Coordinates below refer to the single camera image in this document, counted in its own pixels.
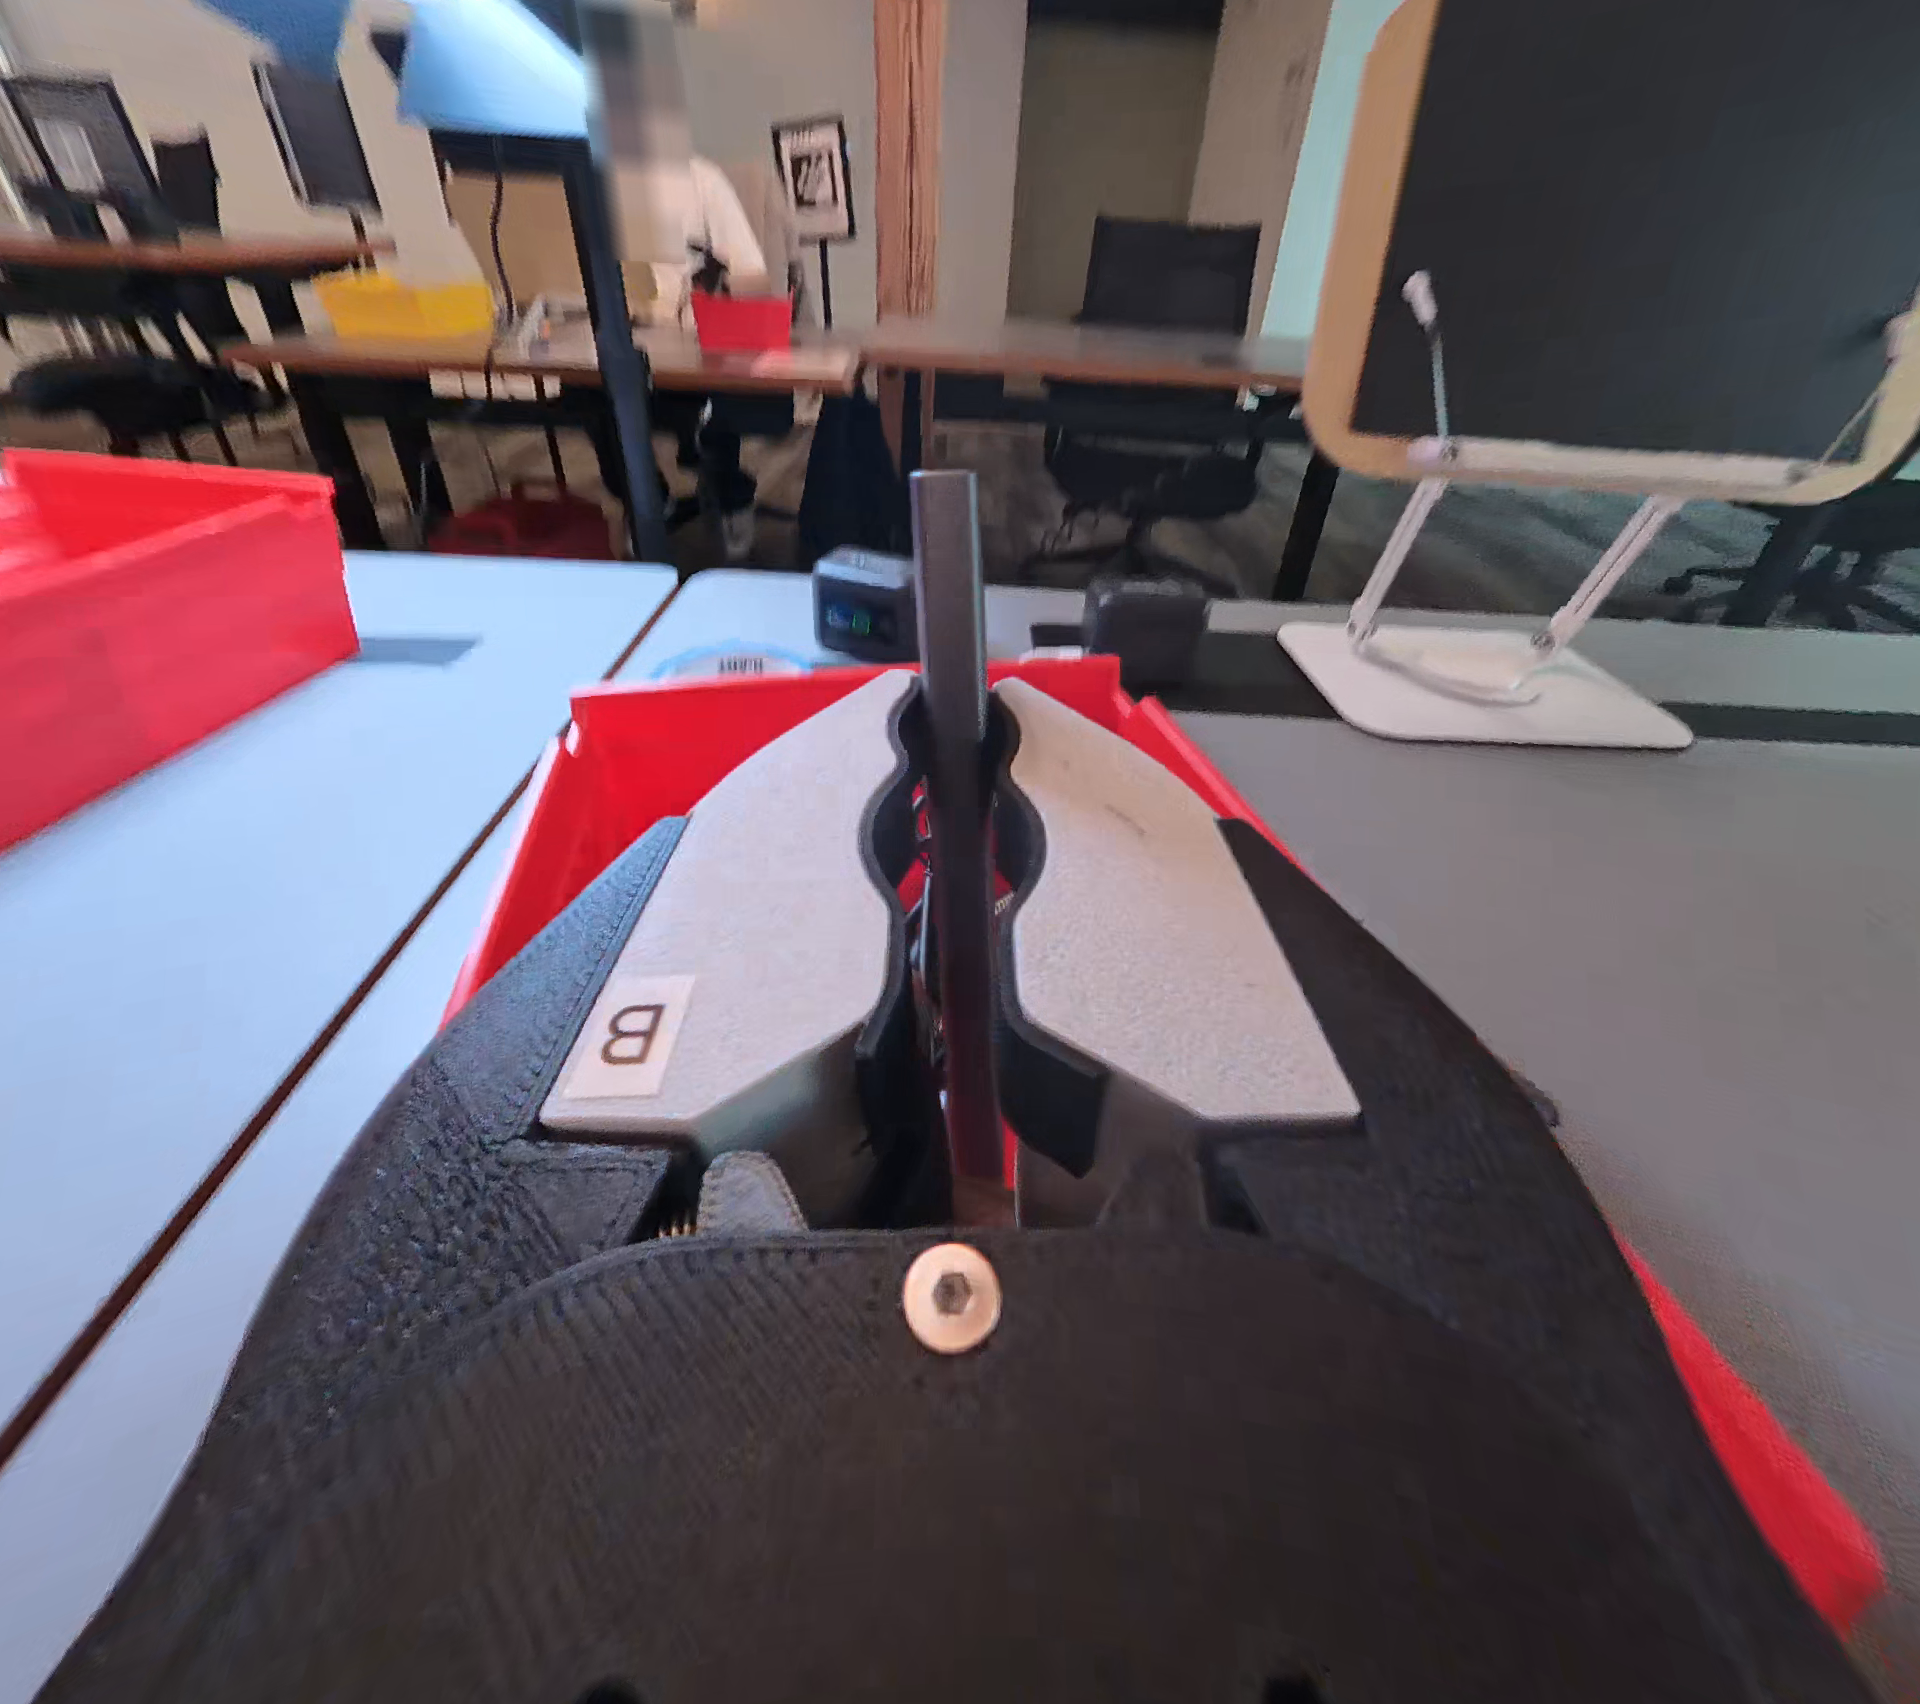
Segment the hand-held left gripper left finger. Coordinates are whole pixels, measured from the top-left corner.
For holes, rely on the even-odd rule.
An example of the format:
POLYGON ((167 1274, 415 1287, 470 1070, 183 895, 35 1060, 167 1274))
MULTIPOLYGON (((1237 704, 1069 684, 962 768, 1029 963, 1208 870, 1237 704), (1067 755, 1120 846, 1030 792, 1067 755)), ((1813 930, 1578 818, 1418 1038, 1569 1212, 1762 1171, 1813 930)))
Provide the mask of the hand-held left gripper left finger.
POLYGON ((925 1198, 900 880, 920 676, 782 732, 682 822, 540 1106, 544 1134, 771 1157, 814 1225, 925 1198))

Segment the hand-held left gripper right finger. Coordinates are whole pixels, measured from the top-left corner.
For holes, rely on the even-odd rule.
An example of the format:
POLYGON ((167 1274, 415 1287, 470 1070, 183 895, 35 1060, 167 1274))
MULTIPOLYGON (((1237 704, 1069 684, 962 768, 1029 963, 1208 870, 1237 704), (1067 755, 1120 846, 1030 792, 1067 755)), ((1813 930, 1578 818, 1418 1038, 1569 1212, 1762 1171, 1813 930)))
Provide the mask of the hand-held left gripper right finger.
POLYGON ((1357 1136, 1363 1102, 1228 822, 1026 677, 993 692, 997 1095, 1021 1178, 1357 1136))

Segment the red plastic bin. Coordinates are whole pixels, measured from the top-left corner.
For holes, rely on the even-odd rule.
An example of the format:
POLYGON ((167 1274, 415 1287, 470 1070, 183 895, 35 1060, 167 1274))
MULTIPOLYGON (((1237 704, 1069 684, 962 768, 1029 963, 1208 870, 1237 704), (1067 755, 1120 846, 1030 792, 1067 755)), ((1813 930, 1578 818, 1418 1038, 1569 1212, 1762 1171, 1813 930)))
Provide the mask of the red plastic bin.
POLYGON ((737 295, 695 285, 688 312, 706 353, 768 356, 795 345, 797 309, 788 294, 737 295))
POLYGON ((358 647, 324 475, 6 449, 2 848, 358 647))
MULTIPOLYGON (((850 663, 791 676, 578 690, 566 729, 533 772, 528 810, 455 978, 445 1022, 648 827, 685 818, 751 755, 876 674, 876 665, 850 663)), ((1223 822, 1253 827, 1280 858, 1290 858, 1284 838, 1212 761, 1186 719, 1122 688, 1117 660, 997 661, 988 676, 994 685, 1033 681, 1117 732, 1223 822)), ((1877 1537, 1633 1242, 1619 1236, 1616 1243, 1748 1516, 1827 1623, 1849 1634, 1889 1590, 1877 1537)))

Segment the dark grey usb hub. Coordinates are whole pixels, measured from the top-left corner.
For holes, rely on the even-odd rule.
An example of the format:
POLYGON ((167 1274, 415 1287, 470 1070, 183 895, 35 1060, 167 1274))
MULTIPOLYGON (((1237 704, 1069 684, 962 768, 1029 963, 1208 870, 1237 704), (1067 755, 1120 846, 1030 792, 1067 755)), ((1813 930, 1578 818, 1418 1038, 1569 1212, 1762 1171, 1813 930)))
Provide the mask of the dark grey usb hub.
POLYGON ((956 1223, 1010 1227, 999 1090, 994 797, 978 483, 967 469, 910 477, 925 729, 925 957, 938 1022, 942 1111, 956 1223))

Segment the dark grey charger block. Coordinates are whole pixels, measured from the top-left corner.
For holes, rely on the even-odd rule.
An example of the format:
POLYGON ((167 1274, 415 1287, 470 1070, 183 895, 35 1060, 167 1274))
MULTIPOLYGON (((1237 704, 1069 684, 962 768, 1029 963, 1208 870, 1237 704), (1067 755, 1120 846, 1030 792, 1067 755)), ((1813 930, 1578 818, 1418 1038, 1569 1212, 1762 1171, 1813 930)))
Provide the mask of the dark grey charger block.
POLYGON ((913 558, 838 546, 812 566, 814 635, 861 663, 919 663, 919 568, 913 558))
POLYGON ((1114 657, 1133 694, 1190 681, 1211 617, 1208 591, 1180 578, 1092 579, 1078 624, 1086 655, 1114 657))

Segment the white acrylic board stand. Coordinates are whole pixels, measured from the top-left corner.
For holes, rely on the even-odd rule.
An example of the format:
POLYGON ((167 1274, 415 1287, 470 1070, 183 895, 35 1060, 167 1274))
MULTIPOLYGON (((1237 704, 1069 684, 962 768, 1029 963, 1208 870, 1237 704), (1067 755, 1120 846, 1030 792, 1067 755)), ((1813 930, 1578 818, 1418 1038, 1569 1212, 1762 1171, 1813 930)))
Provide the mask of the white acrylic board stand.
POLYGON ((1694 742, 1678 716, 1575 650, 1575 638, 1615 593, 1684 503, 1705 498, 1813 507, 1838 501, 1894 468, 1917 435, 1919 303, 1885 323, 1885 367, 1819 453, 1771 458, 1705 449, 1572 448, 1476 438, 1451 416, 1438 300, 1413 271, 1403 300, 1429 351, 1432 430, 1407 444, 1415 480, 1404 511, 1343 625, 1287 619, 1276 642, 1351 728, 1389 739, 1681 752, 1694 742), (1637 494, 1639 507, 1570 596, 1535 629, 1389 625, 1389 589, 1449 490, 1637 494))

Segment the black light stand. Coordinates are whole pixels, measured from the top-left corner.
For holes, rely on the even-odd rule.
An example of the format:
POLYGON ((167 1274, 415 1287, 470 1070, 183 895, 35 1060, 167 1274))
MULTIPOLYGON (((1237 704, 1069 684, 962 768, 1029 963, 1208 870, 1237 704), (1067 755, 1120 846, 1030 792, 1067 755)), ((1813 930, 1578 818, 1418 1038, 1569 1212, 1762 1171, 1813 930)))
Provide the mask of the black light stand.
POLYGON ((571 136, 559 148, 559 176, 582 270, 596 367, 614 421, 632 555, 669 566, 672 547, 655 451, 650 372, 635 342, 606 182, 588 137, 571 136))

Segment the black office chair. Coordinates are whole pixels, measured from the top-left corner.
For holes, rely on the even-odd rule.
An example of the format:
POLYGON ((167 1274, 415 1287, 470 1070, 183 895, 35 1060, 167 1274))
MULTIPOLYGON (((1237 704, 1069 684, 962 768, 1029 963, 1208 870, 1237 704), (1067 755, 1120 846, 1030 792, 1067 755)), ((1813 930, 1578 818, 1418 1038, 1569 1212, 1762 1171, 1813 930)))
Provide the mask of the black office chair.
MULTIPOLYGON (((1259 226, 1189 226, 1101 213, 1076 323, 1239 342, 1253 302, 1259 226)), ((1276 404, 1237 390, 1063 379, 1048 386, 1043 468, 1063 496, 1060 536, 1086 515, 1122 537, 1081 552, 1094 568, 1237 598, 1228 578, 1158 552, 1165 522, 1218 523, 1259 496, 1276 404)))

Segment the long wooden desk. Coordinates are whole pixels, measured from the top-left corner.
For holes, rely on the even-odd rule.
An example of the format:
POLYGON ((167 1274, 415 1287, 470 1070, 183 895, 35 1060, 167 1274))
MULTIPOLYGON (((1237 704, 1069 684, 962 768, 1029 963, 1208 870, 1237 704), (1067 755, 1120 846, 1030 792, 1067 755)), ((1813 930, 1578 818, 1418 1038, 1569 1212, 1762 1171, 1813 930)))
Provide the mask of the long wooden desk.
MULTIPOLYGON (((803 340, 787 353, 723 356, 704 351, 691 329, 635 326, 635 343, 648 374, 648 408, 666 391, 850 396, 859 387, 861 351, 848 342, 803 340)), ((372 419, 388 430, 416 515, 427 522, 441 515, 430 438, 439 423, 576 428, 596 444, 611 444, 621 469, 613 408, 588 323, 565 323, 554 336, 527 345, 492 338, 393 342, 285 331, 264 342, 232 343, 223 353, 235 367, 271 370, 285 382, 305 445, 332 485, 334 522, 348 552, 388 546, 348 431, 352 419, 372 419)), ((613 533, 613 549, 635 558, 622 473, 617 498, 622 523, 613 533)))

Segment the yellow plastic bin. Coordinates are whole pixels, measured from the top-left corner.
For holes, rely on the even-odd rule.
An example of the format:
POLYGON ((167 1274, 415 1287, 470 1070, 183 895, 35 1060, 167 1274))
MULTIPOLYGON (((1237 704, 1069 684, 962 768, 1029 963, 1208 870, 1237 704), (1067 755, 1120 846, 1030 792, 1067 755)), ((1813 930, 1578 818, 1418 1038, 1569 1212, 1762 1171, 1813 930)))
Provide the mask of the yellow plastic bin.
POLYGON ((492 338, 496 300, 484 279, 419 283, 380 270, 312 282, 330 331, 355 342, 439 343, 492 338))

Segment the black white marker sign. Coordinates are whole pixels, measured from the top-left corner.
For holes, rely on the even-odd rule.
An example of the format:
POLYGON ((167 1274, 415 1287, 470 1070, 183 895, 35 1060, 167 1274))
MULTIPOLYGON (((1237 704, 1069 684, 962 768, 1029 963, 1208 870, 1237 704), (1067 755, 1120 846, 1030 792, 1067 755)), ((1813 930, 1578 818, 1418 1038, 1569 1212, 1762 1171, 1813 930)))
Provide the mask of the black white marker sign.
POLYGON ((771 126, 773 151, 795 234, 811 245, 857 238, 848 122, 841 112, 771 126))

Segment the black display board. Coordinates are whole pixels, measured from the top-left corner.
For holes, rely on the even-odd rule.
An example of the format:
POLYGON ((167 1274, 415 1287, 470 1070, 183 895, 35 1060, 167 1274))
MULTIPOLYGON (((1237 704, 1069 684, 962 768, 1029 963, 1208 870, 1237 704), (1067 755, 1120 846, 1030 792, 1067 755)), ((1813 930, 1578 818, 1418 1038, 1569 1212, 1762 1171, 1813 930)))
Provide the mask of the black display board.
POLYGON ((1358 475, 1813 506, 1917 438, 1919 0, 1404 0, 1302 410, 1358 475))

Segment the wooden post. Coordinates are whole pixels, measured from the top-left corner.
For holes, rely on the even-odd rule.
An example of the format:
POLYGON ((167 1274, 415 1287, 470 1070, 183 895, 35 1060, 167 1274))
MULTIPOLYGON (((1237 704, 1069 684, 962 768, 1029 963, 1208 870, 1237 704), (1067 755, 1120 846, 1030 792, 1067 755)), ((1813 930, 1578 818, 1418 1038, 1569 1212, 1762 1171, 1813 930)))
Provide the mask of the wooden post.
POLYGON ((876 313, 938 303, 949 0, 875 0, 876 313))

